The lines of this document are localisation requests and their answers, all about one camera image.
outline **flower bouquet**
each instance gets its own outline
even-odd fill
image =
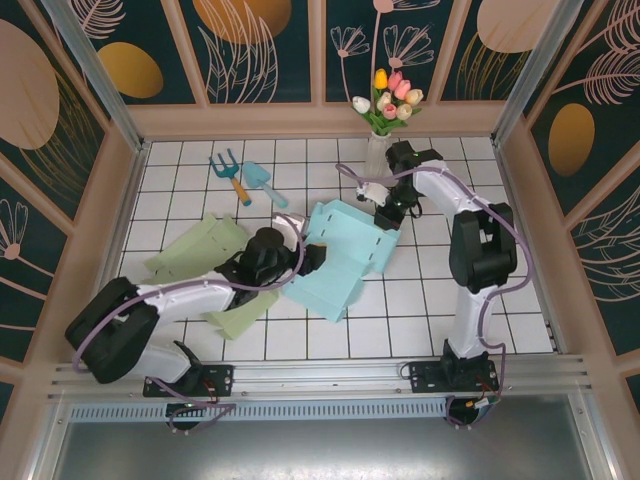
[[[418,103],[424,98],[422,90],[411,88],[411,82],[396,71],[387,77],[381,68],[373,82],[373,105],[364,97],[353,97],[353,109],[371,126],[371,138],[367,148],[365,176],[384,177],[389,168],[385,153],[394,128],[406,127],[410,117],[420,113]]]

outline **white tile floor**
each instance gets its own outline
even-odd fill
[[[488,138],[409,139],[416,150],[433,146],[449,168],[484,198],[506,201]],[[200,220],[204,212],[230,214],[251,235],[270,224],[274,208],[261,190],[248,190],[253,203],[238,202],[228,180],[209,168],[209,156],[231,148],[236,159],[263,164],[275,188],[289,200],[286,211],[310,214],[316,202],[334,198],[373,212],[355,200],[355,182],[340,177],[336,161],[362,172],[366,139],[157,142],[131,220],[121,275],[140,282],[142,265]],[[189,319],[157,333],[184,340],[203,361],[388,358],[440,355],[453,324],[457,285],[448,267],[449,226],[422,199],[424,215],[407,218],[384,275],[367,277],[360,300],[347,318],[333,324],[281,296],[235,341],[225,341],[205,321]],[[511,282],[525,274],[522,255]],[[532,286],[498,299],[488,334],[509,353],[551,352],[550,330]]]

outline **orange handle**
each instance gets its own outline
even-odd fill
[[[251,199],[249,198],[249,194],[246,192],[244,188],[242,188],[242,185],[240,185],[240,182],[235,178],[232,178],[231,185],[233,185],[233,188],[235,188],[236,193],[238,194],[238,198],[240,199],[242,204],[245,207],[248,207],[249,205],[251,205]]]

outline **tulip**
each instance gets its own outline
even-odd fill
[[[396,118],[396,106],[390,103],[384,107],[384,110],[382,110],[382,116],[387,120],[393,120]]]
[[[422,90],[419,88],[414,88],[413,90],[409,90],[404,97],[404,101],[407,102],[412,107],[418,105],[422,99],[424,98],[424,94]]]
[[[373,80],[373,86],[378,90],[384,90],[387,88],[387,72],[384,71],[384,68],[379,68],[376,70],[376,76]]]
[[[406,120],[411,116],[412,111],[413,109],[411,108],[411,105],[409,105],[408,103],[403,103],[396,110],[396,116],[398,117],[398,120]]]
[[[371,108],[371,102],[364,97],[353,97],[353,108],[360,115],[364,115]]]
[[[379,111],[383,111],[384,107],[391,103],[391,94],[389,92],[384,92],[380,98],[378,99],[378,103],[376,103],[376,107]]]
[[[389,77],[389,90],[395,90],[402,81],[402,72],[393,72]]]
[[[393,94],[398,100],[404,100],[409,90],[411,90],[411,82],[409,80],[402,80],[393,91]]]

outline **purple cable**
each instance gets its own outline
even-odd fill
[[[237,288],[239,290],[247,290],[247,291],[250,291],[250,292],[264,292],[264,291],[268,291],[268,290],[277,290],[278,288],[282,287],[283,285],[285,285],[285,284],[289,283],[291,280],[293,280],[295,278],[295,276],[298,274],[298,272],[300,271],[300,268],[302,267],[302,262],[304,261],[304,240],[302,238],[302,233],[296,228],[295,224],[291,220],[289,220],[285,215],[282,215],[280,213],[276,213],[275,215],[278,216],[278,217],[283,218],[289,224],[289,226],[291,228],[293,228],[293,231],[295,232],[295,234],[297,236],[298,247],[300,249],[300,254],[298,255],[298,262],[297,262],[296,266],[293,268],[291,273],[284,280],[281,280],[280,282],[274,283],[272,285],[268,285],[266,287],[253,287],[253,286],[250,286],[250,285],[241,285],[239,283],[225,282],[225,281],[222,281],[222,280],[186,280],[184,282],[175,283],[175,284],[170,285],[168,287],[159,288],[157,290],[152,290],[150,292],[147,292],[147,293],[144,293],[144,294],[139,295],[137,297],[134,297],[134,298],[132,298],[130,300],[127,300],[122,305],[120,305],[115,310],[113,310],[111,313],[109,313],[106,317],[104,317],[93,328],[93,330],[91,330],[91,332],[89,332],[89,335],[87,335],[87,337],[82,341],[82,343],[78,347],[78,350],[76,350],[76,353],[73,355],[73,370],[76,373],[89,373],[89,370],[83,370],[82,368],[80,368],[80,360],[82,358],[82,354],[87,349],[89,344],[93,341],[93,339],[96,337],[96,335],[98,335],[98,333],[100,333],[100,331],[103,328],[105,328],[109,324],[109,322],[111,322],[111,320],[116,318],[119,314],[121,314],[122,312],[124,312],[125,310],[130,308],[131,306],[133,306],[133,305],[135,305],[137,303],[140,303],[140,302],[146,300],[147,298],[151,298],[151,297],[155,297],[155,296],[159,296],[159,295],[164,295],[166,293],[175,292],[176,290],[182,290],[182,289],[185,289],[185,288],[191,288],[191,287],[195,287],[195,286],[198,286],[198,285],[220,285],[220,286],[224,286],[224,287]],[[234,403],[228,403],[228,404],[224,404],[224,405],[216,405],[216,404],[211,404],[211,403],[207,403],[207,402],[200,402],[199,400],[195,400],[195,399],[186,397],[184,395],[181,395],[180,393],[178,393],[175,390],[171,389],[168,385],[166,385],[162,380],[160,380],[158,378],[151,378],[150,377],[150,380],[153,381],[154,383],[156,383],[160,388],[163,388],[164,390],[166,390],[169,394],[173,395],[174,397],[179,398],[181,400],[184,400],[184,401],[186,401],[188,403],[192,403],[192,404],[196,405],[198,408],[223,408],[223,409],[225,409],[221,414],[217,415],[212,420],[209,420],[209,421],[203,423],[202,427],[198,428],[198,429],[202,429],[202,428],[205,428],[205,427],[207,427],[209,425],[212,425],[220,417],[226,415],[227,413],[229,413],[231,410],[233,410],[236,407],[236,405]],[[192,408],[193,407],[179,409],[178,411],[173,413],[173,415],[169,419],[169,425],[173,429],[174,433],[176,432],[176,429],[173,426],[173,419],[175,418],[175,416],[178,413],[181,413],[181,412],[186,411],[186,410],[190,410]]]
[[[497,398],[500,398],[500,396],[502,395],[502,388],[504,386],[505,363],[506,363],[506,360],[507,360],[507,346],[506,346],[506,344],[504,342],[499,343],[498,345],[491,345],[491,344],[487,343],[487,341],[484,339],[484,316],[485,316],[485,313],[487,312],[487,309],[489,308],[489,304],[490,304],[491,300],[494,297],[496,297],[497,295],[504,294],[504,293],[515,292],[516,290],[520,290],[521,288],[524,288],[531,281],[531,278],[533,276],[533,268],[534,268],[533,267],[533,259],[531,257],[531,252],[529,251],[529,247],[527,246],[527,243],[524,240],[524,238],[522,238],[520,236],[520,234],[518,234],[518,232],[515,231],[515,229],[509,224],[509,222],[507,222],[504,218],[502,218],[496,212],[491,210],[491,208],[489,208],[488,205],[486,205],[485,203],[481,202],[478,199],[478,195],[475,192],[472,192],[469,189],[469,187],[467,187],[462,182],[462,180],[460,180],[458,177],[453,175],[448,170],[445,170],[445,169],[442,169],[442,168],[424,166],[424,167],[412,168],[412,169],[406,170],[406,171],[404,171],[402,173],[397,173],[395,175],[391,175],[389,177],[383,177],[383,178],[365,178],[365,177],[360,177],[351,168],[347,167],[344,164],[336,164],[336,170],[338,170],[338,172],[340,172],[341,174],[346,175],[346,176],[352,178],[353,180],[355,180],[358,183],[359,187],[362,187],[365,182],[366,183],[379,183],[381,185],[389,184],[389,183],[393,182],[394,180],[398,180],[398,179],[400,179],[402,177],[406,177],[407,175],[412,175],[412,174],[418,173],[418,172],[433,172],[433,173],[437,173],[437,174],[443,175],[443,176],[447,177],[449,180],[451,180],[453,183],[455,183],[458,187],[460,187],[460,189],[465,193],[465,195],[467,195],[467,197],[475,205],[480,207],[487,214],[489,214],[489,216],[491,216],[491,218],[493,218],[498,223],[500,223],[500,225],[502,225],[509,232],[509,234],[515,239],[515,241],[520,244],[520,246],[522,247],[522,251],[524,252],[525,261],[527,263],[527,275],[525,276],[524,280],[522,282],[518,283],[517,285],[513,285],[511,287],[499,288],[499,289],[494,290],[493,292],[491,292],[489,295],[487,295],[487,298],[485,298],[484,303],[482,304],[482,307],[480,308],[480,321],[478,322],[478,339],[480,340],[480,343],[482,344],[482,346],[485,347],[488,350],[496,349],[496,348],[500,348],[502,350],[501,359],[500,359],[500,383],[499,383],[499,386],[498,386],[498,391],[496,392]],[[447,419],[447,422],[449,422],[449,424],[454,425],[454,426],[455,425],[458,425],[458,426],[464,425],[462,422],[460,422],[459,420],[453,418],[449,414],[449,409],[451,408],[451,403],[453,403],[454,398],[455,397],[448,397],[447,398],[447,406],[446,406],[446,419]],[[484,418],[487,417],[487,414],[489,413],[489,411],[492,408],[493,408],[493,405],[489,407],[489,410],[486,412],[486,414],[484,416],[482,416],[480,419],[478,419],[474,423],[475,424],[480,423]]]

